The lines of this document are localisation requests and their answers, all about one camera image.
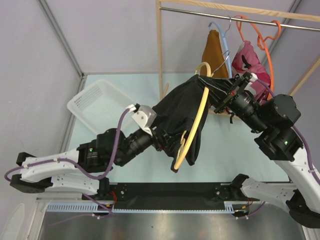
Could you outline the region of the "wooden clothes hanger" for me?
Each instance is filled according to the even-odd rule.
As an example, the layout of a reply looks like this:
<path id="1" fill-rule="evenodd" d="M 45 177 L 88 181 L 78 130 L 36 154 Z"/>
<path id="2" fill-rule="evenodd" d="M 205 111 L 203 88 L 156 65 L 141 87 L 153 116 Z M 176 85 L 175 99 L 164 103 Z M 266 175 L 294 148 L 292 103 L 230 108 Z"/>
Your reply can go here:
<path id="1" fill-rule="evenodd" d="M 203 66 L 205 66 L 206 67 L 206 76 L 207 77 L 213 77 L 215 72 L 217 72 L 222 67 L 222 65 L 225 64 L 227 62 L 227 60 L 229 59 L 229 55 L 230 55 L 229 50 L 226 50 L 222 55 L 223 56 L 226 55 L 223 63 L 219 67 L 217 67 L 213 72 L 212 72 L 211 67 L 210 67 L 208 62 L 202 62 L 195 69 L 195 74 L 198 75 L 200 70 L 201 70 L 201 68 Z M 207 100 L 208 100 L 208 96 L 209 96 L 209 89 L 207 87 L 205 87 L 204 90 L 203 90 L 202 98 L 201 98 L 201 101 L 200 101 L 200 104 L 199 104 L 199 107 L 198 107 L 194 122 L 193 122 L 191 130 L 190 130 L 190 132 L 188 134 L 188 138 L 185 139 L 186 131 L 184 131 L 182 133 L 182 135 L 181 135 L 180 147 L 179 147 L 178 152 L 177 152 L 176 161 L 175 161 L 175 163 L 173 165 L 173 169 L 174 170 L 178 170 L 180 168 L 181 164 L 183 163 L 184 159 L 187 156 L 187 153 L 188 153 L 188 151 L 189 151 L 189 149 L 190 149 L 190 147 L 192 145 L 192 142 L 194 140 L 194 137 L 196 135 L 197 129 L 199 127 L 201 118 L 203 116 L 203 113 L 204 113 L 204 110 L 205 110 L 205 107 L 206 107 L 206 103 L 207 103 Z"/>

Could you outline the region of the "black trousers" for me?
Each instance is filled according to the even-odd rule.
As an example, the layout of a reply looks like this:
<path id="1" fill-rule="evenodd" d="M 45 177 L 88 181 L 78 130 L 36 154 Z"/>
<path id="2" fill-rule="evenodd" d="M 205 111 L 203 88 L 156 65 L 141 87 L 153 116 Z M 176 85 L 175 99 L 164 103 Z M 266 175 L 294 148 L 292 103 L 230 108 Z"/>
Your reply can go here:
<path id="1" fill-rule="evenodd" d="M 155 133 L 161 137 L 163 150 L 172 157 L 172 171 L 181 146 L 181 137 L 188 138 L 202 100 L 204 88 L 199 75 L 175 87 L 152 109 L 156 119 L 152 123 Z"/>

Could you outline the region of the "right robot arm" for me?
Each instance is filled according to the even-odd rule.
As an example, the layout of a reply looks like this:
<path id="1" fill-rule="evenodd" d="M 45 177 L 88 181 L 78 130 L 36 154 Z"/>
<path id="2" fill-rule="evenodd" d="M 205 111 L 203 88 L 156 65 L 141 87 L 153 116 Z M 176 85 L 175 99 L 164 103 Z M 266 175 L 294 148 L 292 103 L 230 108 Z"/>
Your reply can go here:
<path id="1" fill-rule="evenodd" d="M 231 182 L 230 194 L 237 201 L 248 197 L 277 206 L 300 225 L 317 229 L 320 226 L 320 175 L 312 164 L 306 140 L 295 128 L 301 112 L 287 94 L 272 95 L 270 100 L 259 103 L 249 91 L 249 84 L 258 81 L 258 77 L 249 72 L 232 78 L 198 77 L 199 84 L 208 89 L 208 101 L 214 112 L 230 110 L 257 134 L 254 141 L 258 148 L 285 171 L 295 189 L 239 174 Z"/>

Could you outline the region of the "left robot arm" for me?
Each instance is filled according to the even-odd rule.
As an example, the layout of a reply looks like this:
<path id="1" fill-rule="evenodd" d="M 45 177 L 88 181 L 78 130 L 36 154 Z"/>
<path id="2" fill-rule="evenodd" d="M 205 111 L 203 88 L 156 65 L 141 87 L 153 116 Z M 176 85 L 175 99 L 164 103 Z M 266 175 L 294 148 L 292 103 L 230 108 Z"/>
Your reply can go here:
<path id="1" fill-rule="evenodd" d="M 5 179 L 22 193 L 67 191 L 105 200 L 111 193 L 107 174 L 113 165 L 126 165 L 150 146 L 157 151 L 169 150 L 171 140 L 164 130 L 146 133 L 138 129 L 125 136 L 111 128 L 96 139 L 59 154 L 36 157 L 21 152 L 16 161 L 18 167 L 7 172 Z"/>

